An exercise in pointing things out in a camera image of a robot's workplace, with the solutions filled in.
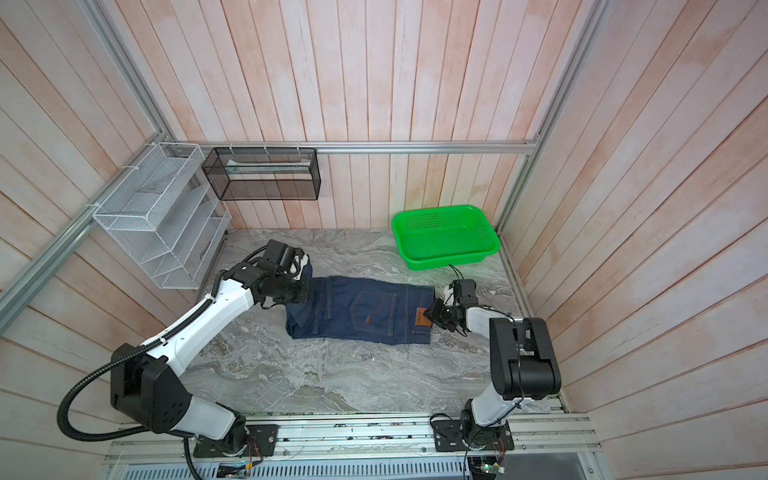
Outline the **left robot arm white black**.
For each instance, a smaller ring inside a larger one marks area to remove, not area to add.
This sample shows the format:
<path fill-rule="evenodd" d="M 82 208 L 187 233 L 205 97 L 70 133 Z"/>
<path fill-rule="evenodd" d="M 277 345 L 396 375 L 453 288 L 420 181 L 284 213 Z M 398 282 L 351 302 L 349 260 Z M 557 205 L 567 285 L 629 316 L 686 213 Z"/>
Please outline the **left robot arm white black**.
<path fill-rule="evenodd" d="M 153 433 L 195 436 L 226 456 L 241 454 L 248 437 L 244 415 L 191 394 L 181 377 L 206 345 L 253 306 L 307 301 L 311 275 L 308 254 L 276 240 L 220 271 L 204 299 L 170 327 L 113 353 L 112 407 Z"/>

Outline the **dark blue denim trousers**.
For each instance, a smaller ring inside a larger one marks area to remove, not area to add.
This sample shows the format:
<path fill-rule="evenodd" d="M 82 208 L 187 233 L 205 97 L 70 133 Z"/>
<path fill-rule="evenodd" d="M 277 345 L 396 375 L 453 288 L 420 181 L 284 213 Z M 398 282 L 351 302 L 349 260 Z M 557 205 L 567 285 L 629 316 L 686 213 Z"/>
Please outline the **dark blue denim trousers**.
<path fill-rule="evenodd" d="M 286 331 L 293 339 L 428 345 L 432 323 L 425 312 L 434 300 L 428 286 L 315 277 L 308 300 L 286 306 Z"/>

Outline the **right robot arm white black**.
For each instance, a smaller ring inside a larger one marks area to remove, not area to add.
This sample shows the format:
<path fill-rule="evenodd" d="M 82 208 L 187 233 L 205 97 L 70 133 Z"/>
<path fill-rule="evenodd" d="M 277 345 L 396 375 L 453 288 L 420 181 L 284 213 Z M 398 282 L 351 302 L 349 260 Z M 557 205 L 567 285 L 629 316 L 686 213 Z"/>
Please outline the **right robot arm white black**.
<path fill-rule="evenodd" d="M 433 416 L 437 450 L 510 446 L 507 417 L 526 399 L 538 401 L 560 392 L 562 378 L 546 322 L 481 305 L 473 280 L 453 281 L 446 297 L 435 299 L 424 317 L 444 330 L 477 334 L 489 342 L 491 383 L 466 403 L 457 420 Z"/>

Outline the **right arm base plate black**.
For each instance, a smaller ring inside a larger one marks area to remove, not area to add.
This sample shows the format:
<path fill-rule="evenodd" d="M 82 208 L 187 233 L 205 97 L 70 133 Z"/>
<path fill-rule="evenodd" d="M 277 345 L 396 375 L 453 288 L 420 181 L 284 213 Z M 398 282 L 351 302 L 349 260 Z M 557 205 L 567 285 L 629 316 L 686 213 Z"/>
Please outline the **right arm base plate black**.
<path fill-rule="evenodd" d="M 438 452 L 512 451 L 515 448 L 508 425 L 477 427 L 471 422 L 445 416 L 430 421 Z"/>

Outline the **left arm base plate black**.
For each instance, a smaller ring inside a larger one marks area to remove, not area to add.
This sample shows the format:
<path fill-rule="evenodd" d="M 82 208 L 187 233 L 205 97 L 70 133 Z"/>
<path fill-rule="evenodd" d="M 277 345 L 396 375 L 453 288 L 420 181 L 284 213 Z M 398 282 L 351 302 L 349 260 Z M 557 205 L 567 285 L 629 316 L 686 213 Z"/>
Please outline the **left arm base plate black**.
<path fill-rule="evenodd" d="M 277 424 L 247 423 L 236 425 L 222 440 L 200 437 L 193 450 L 195 458 L 270 457 L 278 440 Z"/>

